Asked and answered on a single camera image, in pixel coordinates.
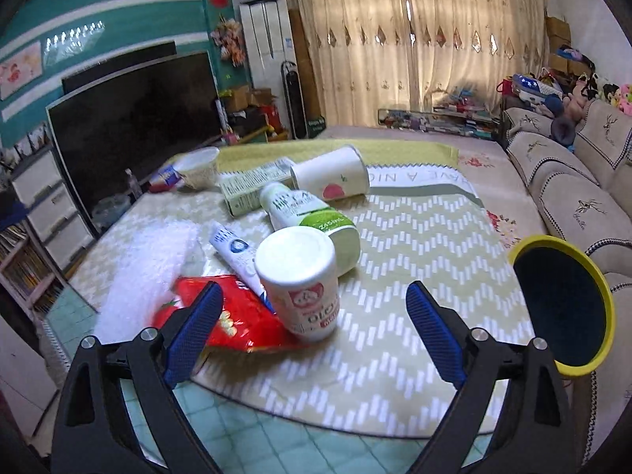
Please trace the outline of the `white paper cup red logo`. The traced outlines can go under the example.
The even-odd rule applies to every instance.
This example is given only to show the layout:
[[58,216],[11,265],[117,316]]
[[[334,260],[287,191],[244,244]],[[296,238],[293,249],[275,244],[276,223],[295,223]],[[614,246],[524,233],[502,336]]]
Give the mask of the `white paper cup red logo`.
[[275,231],[258,246],[255,269],[268,301],[289,332],[316,342],[337,326],[337,258],[327,234],[311,227]]

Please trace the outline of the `pale green printed carton box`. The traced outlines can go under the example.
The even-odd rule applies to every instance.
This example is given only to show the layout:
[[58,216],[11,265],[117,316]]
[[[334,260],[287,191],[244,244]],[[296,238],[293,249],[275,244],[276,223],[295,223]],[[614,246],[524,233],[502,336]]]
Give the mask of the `pale green printed carton box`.
[[289,187],[292,183],[292,167],[295,162],[288,157],[280,157],[259,167],[223,175],[220,190],[226,207],[232,217],[256,211],[260,208],[260,191],[269,183],[280,182]]

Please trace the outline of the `white green drink bottle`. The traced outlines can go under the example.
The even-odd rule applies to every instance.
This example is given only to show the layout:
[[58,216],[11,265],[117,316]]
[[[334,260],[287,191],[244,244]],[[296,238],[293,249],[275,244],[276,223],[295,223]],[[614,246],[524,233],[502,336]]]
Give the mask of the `white green drink bottle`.
[[340,211],[305,190],[291,190],[281,182],[267,184],[259,194],[274,230],[307,226],[327,234],[337,255],[337,275],[351,271],[361,252],[360,234],[354,223]]

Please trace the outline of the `white cup peach print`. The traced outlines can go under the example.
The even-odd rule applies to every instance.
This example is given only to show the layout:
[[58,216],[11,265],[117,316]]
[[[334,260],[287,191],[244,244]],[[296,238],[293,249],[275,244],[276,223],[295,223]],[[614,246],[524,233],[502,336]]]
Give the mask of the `white cup peach print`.
[[292,166],[292,180],[323,201],[366,195],[370,190],[369,172],[359,151],[345,145]]

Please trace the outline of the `yellow rimmed black trash bin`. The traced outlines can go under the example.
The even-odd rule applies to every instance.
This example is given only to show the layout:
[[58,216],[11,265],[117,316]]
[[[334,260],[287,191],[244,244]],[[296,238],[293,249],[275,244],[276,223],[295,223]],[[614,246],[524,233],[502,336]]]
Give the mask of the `yellow rimmed black trash bin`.
[[520,241],[509,260],[534,336],[547,342],[560,376],[576,379],[595,371],[611,352],[616,331],[612,292],[597,264],[551,235]]

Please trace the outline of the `white blue toothpaste tube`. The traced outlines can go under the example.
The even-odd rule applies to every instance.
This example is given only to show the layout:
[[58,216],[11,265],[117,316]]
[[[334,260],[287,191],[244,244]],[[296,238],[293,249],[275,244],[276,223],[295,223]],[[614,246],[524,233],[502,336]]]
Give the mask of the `white blue toothpaste tube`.
[[210,225],[210,243],[238,278],[250,288],[271,314],[274,309],[255,269],[255,249],[215,220]]

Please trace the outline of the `white drawer cabinet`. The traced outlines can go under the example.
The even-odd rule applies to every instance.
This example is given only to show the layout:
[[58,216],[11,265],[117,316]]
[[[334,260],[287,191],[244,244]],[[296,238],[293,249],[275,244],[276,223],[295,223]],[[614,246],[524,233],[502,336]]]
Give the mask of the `white drawer cabinet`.
[[12,172],[12,188],[27,210],[30,229],[59,272],[65,273],[94,242],[58,166],[55,151],[45,147]]

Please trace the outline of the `beige embroidered sofa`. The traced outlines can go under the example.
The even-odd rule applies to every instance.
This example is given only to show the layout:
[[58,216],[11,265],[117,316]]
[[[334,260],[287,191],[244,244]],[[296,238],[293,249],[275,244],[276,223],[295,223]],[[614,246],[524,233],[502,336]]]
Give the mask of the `beige embroidered sofa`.
[[587,107],[568,150],[528,128],[509,134],[508,155],[547,231],[597,264],[612,292],[614,344],[573,391],[581,463],[631,435],[631,118],[602,101]]

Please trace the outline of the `black flat television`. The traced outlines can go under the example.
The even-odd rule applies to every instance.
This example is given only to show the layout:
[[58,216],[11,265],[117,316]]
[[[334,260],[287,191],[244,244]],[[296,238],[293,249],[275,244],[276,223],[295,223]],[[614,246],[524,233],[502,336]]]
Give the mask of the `black flat television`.
[[218,90],[205,51],[165,57],[95,80],[46,108],[69,188],[93,231],[106,197],[145,185],[165,160],[221,135]]

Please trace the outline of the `pile of plush toys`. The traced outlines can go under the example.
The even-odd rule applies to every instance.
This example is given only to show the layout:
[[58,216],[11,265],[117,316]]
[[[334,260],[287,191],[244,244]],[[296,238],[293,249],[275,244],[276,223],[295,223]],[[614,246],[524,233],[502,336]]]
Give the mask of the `pile of plush toys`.
[[554,66],[544,68],[539,76],[516,73],[497,86],[501,94],[501,146],[509,146],[519,132],[530,132],[573,150],[576,127],[596,101],[630,116],[631,87],[602,83],[593,63],[587,58],[576,60],[574,53],[564,45]]

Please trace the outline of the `black tower fan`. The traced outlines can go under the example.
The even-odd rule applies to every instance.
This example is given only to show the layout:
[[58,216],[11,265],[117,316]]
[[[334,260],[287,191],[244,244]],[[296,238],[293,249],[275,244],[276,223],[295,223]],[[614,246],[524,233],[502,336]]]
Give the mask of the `black tower fan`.
[[307,139],[307,117],[305,116],[298,66],[295,62],[283,61],[281,74],[292,137],[300,140]]

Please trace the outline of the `artificial flower bouquet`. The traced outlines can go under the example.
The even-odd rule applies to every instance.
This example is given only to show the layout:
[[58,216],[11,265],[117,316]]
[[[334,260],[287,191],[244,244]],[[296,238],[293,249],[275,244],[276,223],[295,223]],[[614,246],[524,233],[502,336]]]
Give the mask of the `artificial flower bouquet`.
[[220,48],[223,62],[229,62],[234,68],[244,65],[246,52],[239,21],[221,18],[210,36],[215,46]]

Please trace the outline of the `white standing air conditioner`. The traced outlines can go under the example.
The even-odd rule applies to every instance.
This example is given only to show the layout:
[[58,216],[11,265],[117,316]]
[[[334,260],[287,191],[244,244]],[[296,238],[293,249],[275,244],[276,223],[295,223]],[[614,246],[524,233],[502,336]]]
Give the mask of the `white standing air conditioner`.
[[290,128],[282,64],[295,62],[292,25],[286,0],[258,0],[239,7],[247,64],[255,89],[270,89],[281,124]]

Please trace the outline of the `stacked cardboard boxes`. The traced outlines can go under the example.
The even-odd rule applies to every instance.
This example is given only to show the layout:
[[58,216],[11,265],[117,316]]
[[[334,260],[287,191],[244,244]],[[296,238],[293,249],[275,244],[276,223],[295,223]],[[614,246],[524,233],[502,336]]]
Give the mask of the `stacked cardboard boxes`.
[[577,47],[572,45],[570,24],[557,17],[545,18],[549,44],[549,67],[561,74],[581,76],[591,75],[594,63]]

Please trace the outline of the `cream patterned curtains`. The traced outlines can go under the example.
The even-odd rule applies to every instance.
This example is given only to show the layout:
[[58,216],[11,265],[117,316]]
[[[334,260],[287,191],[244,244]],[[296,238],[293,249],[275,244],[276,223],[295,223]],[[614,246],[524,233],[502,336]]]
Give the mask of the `cream patterned curtains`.
[[498,83],[542,68],[545,0],[288,0],[330,125],[381,108],[429,111],[466,90],[494,110]]

